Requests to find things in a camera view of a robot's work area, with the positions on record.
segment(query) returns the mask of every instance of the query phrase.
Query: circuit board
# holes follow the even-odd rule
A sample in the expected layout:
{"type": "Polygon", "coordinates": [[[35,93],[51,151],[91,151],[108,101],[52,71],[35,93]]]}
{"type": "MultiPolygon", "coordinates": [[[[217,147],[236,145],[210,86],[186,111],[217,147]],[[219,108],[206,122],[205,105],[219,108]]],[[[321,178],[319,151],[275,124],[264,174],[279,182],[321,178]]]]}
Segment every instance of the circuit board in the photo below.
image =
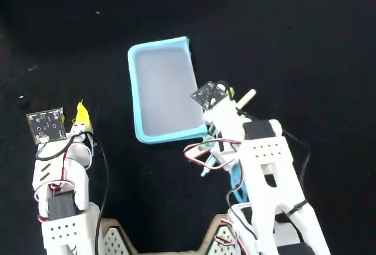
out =
{"type": "Polygon", "coordinates": [[[226,97],[225,91],[221,90],[216,83],[207,82],[200,89],[190,96],[205,110],[214,107],[218,102],[226,97]]]}
{"type": "Polygon", "coordinates": [[[66,139],[62,108],[27,114],[26,118],[36,145],[66,139]]]}

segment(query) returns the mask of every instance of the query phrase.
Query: black background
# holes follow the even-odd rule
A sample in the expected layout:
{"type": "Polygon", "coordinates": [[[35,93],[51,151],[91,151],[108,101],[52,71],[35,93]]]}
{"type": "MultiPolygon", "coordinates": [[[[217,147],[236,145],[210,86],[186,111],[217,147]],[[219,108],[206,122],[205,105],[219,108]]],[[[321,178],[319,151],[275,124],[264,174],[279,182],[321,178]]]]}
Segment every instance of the black background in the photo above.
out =
{"type": "MultiPolygon", "coordinates": [[[[305,190],[333,254],[374,254],[375,0],[18,0],[0,2],[0,211],[4,254],[41,254],[25,114],[83,99],[105,147],[105,217],[141,252],[196,249],[225,213],[225,172],[199,176],[189,142],[139,143],[127,51],[186,35],[198,85],[225,79],[246,111],[311,145],[305,190]]],[[[290,142],[294,164],[303,154],[290,142]]],[[[104,167],[89,172],[100,203],[104,167]]]]}

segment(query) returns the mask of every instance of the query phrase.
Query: white wire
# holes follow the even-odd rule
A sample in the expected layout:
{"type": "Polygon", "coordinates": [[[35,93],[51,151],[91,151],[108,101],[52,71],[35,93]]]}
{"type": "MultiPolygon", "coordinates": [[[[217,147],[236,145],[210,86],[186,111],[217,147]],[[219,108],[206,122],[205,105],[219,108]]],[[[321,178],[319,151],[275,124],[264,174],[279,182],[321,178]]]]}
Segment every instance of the white wire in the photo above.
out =
{"type": "Polygon", "coordinates": [[[34,191],[34,199],[35,201],[39,202],[39,199],[38,199],[38,192],[41,190],[42,187],[44,187],[45,185],[48,185],[48,184],[61,184],[61,183],[65,183],[65,184],[69,184],[72,186],[74,192],[76,192],[76,187],[75,187],[75,184],[72,183],[71,181],[69,180],[49,180],[45,183],[42,183],[35,191],[34,191]]]}

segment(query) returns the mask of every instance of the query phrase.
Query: green component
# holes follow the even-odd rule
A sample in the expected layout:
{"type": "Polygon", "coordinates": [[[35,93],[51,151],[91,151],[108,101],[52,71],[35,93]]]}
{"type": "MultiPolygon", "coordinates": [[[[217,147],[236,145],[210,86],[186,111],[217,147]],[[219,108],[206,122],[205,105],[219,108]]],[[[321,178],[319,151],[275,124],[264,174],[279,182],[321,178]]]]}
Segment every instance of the green component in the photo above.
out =
{"type": "Polygon", "coordinates": [[[230,98],[230,99],[233,99],[234,98],[234,95],[235,95],[235,90],[232,86],[228,87],[226,89],[226,95],[230,98]]]}

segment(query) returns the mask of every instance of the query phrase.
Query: wire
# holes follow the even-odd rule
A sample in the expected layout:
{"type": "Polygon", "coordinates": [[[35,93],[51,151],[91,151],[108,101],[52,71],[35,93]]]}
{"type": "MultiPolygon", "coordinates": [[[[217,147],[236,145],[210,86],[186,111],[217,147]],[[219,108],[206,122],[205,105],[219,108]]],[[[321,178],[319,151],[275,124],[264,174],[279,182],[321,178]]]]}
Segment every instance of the wire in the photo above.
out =
{"type": "Polygon", "coordinates": [[[245,255],[248,255],[248,252],[247,252],[247,250],[246,250],[246,247],[244,246],[243,242],[241,242],[241,240],[240,240],[238,234],[236,234],[236,240],[237,240],[237,243],[238,243],[240,249],[242,250],[242,252],[243,252],[245,255]]]}
{"type": "Polygon", "coordinates": [[[243,225],[243,227],[253,235],[254,239],[257,240],[257,236],[256,236],[256,234],[254,233],[254,231],[252,231],[248,226],[246,226],[246,224],[243,222],[243,220],[242,220],[242,219],[241,219],[241,218],[235,213],[235,211],[234,211],[234,209],[232,208],[231,203],[230,203],[230,195],[231,195],[233,192],[239,190],[239,189],[241,188],[241,186],[243,185],[243,183],[244,183],[244,172],[243,172],[243,167],[242,167],[242,165],[241,165],[240,160],[239,160],[239,166],[240,166],[240,173],[241,173],[241,181],[240,181],[240,184],[239,184],[237,187],[235,187],[234,189],[231,189],[231,190],[229,190],[229,192],[227,192],[227,194],[226,194],[226,203],[227,203],[229,209],[231,210],[231,212],[233,212],[233,214],[235,215],[235,217],[237,217],[237,219],[238,219],[238,220],[240,221],[240,223],[243,225]]]}
{"type": "MultiPolygon", "coordinates": [[[[233,228],[233,223],[232,223],[231,221],[229,221],[229,220],[226,220],[226,219],[224,219],[224,218],[221,218],[221,223],[228,224],[231,228],[233,228]]],[[[243,242],[240,240],[240,238],[239,238],[239,234],[238,234],[238,232],[236,232],[236,231],[235,231],[235,237],[236,237],[236,241],[237,241],[237,244],[239,245],[240,249],[243,251],[243,253],[244,253],[245,255],[247,255],[248,252],[247,252],[247,250],[246,250],[246,247],[244,246],[243,242]]],[[[217,241],[219,244],[225,245],[225,244],[219,242],[219,241],[216,239],[216,237],[214,237],[214,239],[215,239],[215,241],[217,241]]]]}
{"type": "Polygon", "coordinates": [[[106,204],[106,201],[107,201],[108,190],[109,190],[109,186],[110,186],[110,171],[108,169],[107,158],[106,158],[106,154],[105,154],[105,151],[104,151],[102,145],[100,145],[100,142],[97,140],[97,138],[94,137],[94,135],[93,135],[92,132],[89,132],[89,135],[92,137],[93,141],[96,143],[96,145],[98,146],[98,148],[102,152],[103,161],[105,163],[105,168],[106,168],[106,188],[105,188],[105,193],[103,195],[102,206],[100,207],[100,212],[99,212],[99,216],[98,216],[98,222],[96,224],[96,230],[95,230],[95,255],[99,255],[98,238],[99,238],[99,230],[100,230],[100,221],[101,221],[102,216],[103,216],[103,210],[105,208],[105,204],[106,204]]]}
{"type": "Polygon", "coordinates": [[[46,184],[62,184],[62,183],[66,183],[66,184],[69,184],[70,186],[72,186],[74,192],[76,192],[76,187],[75,187],[75,184],[72,183],[71,181],[69,180],[49,180],[48,182],[45,182],[45,183],[42,183],[40,186],[37,187],[37,189],[34,191],[34,199],[39,202],[39,198],[38,198],[38,192],[40,191],[40,189],[46,185],[46,184]]]}
{"type": "Polygon", "coordinates": [[[221,244],[221,245],[223,245],[223,246],[232,246],[232,245],[235,245],[235,243],[233,243],[231,240],[225,239],[225,238],[222,237],[222,236],[214,236],[214,240],[215,240],[218,244],[221,244]]]}
{"type": "Polygon", "coordinates": [[[48,218],[44,218],[41,216],[41,214],[38,214],[37,215],[37,218],[38,218],[38,221],[40,221],[41,223],[45,223],[45,222],[48,222],[49,219],[48,218]]]}
{"type": "Polygon", "coordinates": [[[92,132],[88,132],[88,131],[80,132],[80,133],[78,133],[78,134],[76,134],[76,135],[71,136],[69,142],[68,142],[68,143],[65,145],[65,147],[64,147],[62,150],[60,150],[58,153],[55,153],[54,155],[49,156],[49,157],[39,157],[39,154],[40,154],[41,151],[42,151],[41,149],[44,148],[44,147],[42,147],[42,148],[36,153],[35,158],[38,159],[38,160],[40,160],[40,161],[43,161],[43,162],[44,162],[44,161],[49,161],[49,160],[51,160],[51,159],[54,159],[54,158],[60,156],[61,154],[65,153],[65,152],[68,150],[68,148],[71,146],[71,144],[74,142],[74,139],[75,139],[76,137],[78,137],[78,136],[81,136],[81,135],[91,135],[91,137],[94,139],[94,135],[93,135],[92,132]]]}
{"type": "Polygon", "coordinates": [[[307,156],[305,157],[304,162],[301,165],[301,169],[300,169],[300,173],[299,173],[300,186],[301,186],[301,189],[304,191],[304,176],[306,175],[307,165],[310,161],[311,149],[308,146],[308,144],[306,144],[305,142],[302,142],[300,139],[298,139],[296,136],[292,135],[288,131],[286,131],[284,129],[282,131],[287,137],[289,137],[290,139],[292,139],[293,141],[295,141],[296,143],[301,145],[307,151],[307,156]]]}
{"type": "Polygon", "coordinates": [[[194,143],[194,144],[192,144],[192,145],[188,145],[188,146],[186,146],[186,147],[184,148],[184,150],[183,150],[183,153],[184,153],[185,158],[187,158],[188,160],[190,160],[191,162],[193,162],[193,163],[195,163],[195,164],[201,165],[201,166],[206,167],[206,168],[208,168],[208,169],[210,169],[210,170],[219,170],[219,169],[225,167],[226,165],[230,164],[231,162],[235,161],[235,159],[232,159],[232,160],[229,160],[228,162],[223,163],[223,164],[221,164],[221,165],[219,165],[219,166],[212,167],[212,166],[207,165],[205,162],[202,162],[202,161],[200,161],[200,160],[198,160],[198,159],[196,159],[196,158],[189,157],[189,156],[186,154],[186,152],[187,152],[189,149],[191,149],[191,148],[193,148],[193,147],[196,147],[196,146],[198,146],[198,145],[203,145],[203,144],[205,144],[205,143],[209,143],[209,142],[229,142],[229,143],[231,143],[231,144],[235,144],[235,145],[239,145],[239,144],[240,144],[240,142],[237,142],[237,141],[235,141],[235,140],[231,140],[231,139],[209,139],[209,140],[205,140],[204,142],[194,143]]]}

